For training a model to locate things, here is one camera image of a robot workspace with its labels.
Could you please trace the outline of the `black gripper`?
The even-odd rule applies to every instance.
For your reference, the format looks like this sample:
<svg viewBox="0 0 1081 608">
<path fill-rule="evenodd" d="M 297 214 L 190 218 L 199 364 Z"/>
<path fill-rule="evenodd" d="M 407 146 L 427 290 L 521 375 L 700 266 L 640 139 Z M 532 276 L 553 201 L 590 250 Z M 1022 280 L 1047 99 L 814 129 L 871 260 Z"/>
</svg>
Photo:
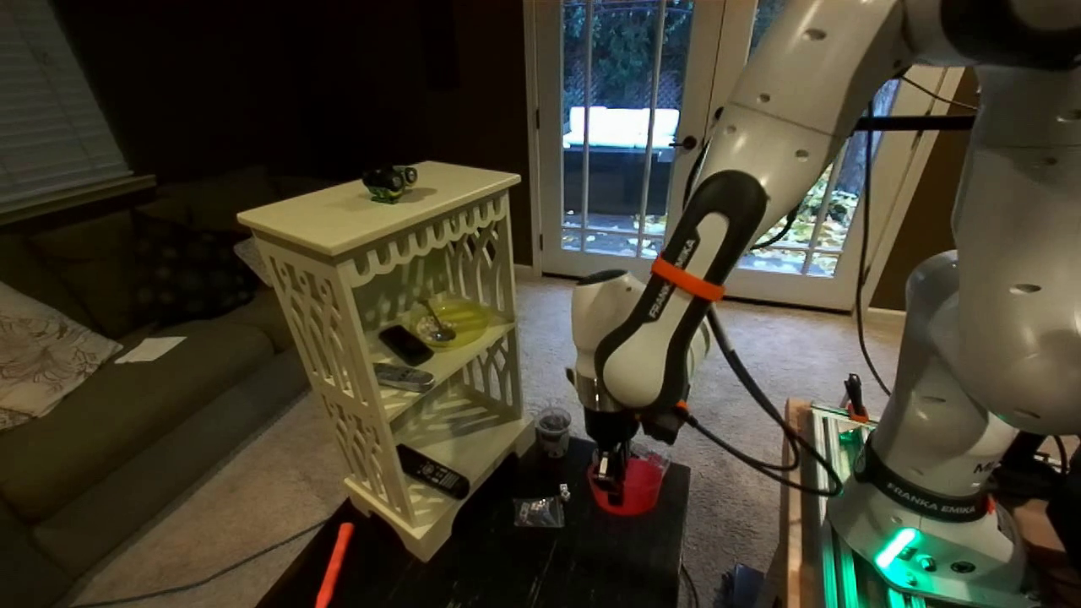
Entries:
<svg viewBox="0 0 1081 608">
<path fill-rule="evenodd" d="M 619 408 L 619 412 L 583 412 L 583 433 L 595 439 L 595 486 L 610 499 L 610 508 L 624 503 L 624 476 L 627 476 L 627 442 L 634 433 L 645 433 L 657 442 L 674 442 L 686 416 L 674 408 Z"/>
</svg>

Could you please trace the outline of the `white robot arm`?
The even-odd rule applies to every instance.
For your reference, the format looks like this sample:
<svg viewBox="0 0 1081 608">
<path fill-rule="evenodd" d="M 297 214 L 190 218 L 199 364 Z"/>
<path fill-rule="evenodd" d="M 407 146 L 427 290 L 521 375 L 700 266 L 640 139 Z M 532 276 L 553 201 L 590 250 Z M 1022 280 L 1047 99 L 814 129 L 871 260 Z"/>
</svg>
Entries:
<svg viewBox="0 0 1081 608">
<path fill-rule="evenodd" d="M 706 134 L 680 223 L 640 280 L 573 295 L 572 370 L 595 479 L 688 424 L 737 260 L 822 181 L 915 66 L 978 78 L 951 247 L 905 286 L 898 373 L 826 527 L 915 599 L 1005 608 L 1027 551 L 986 479 L 1011 442 L 1081 433 L 1081 0 L 788 0 Z"/>
</svg>

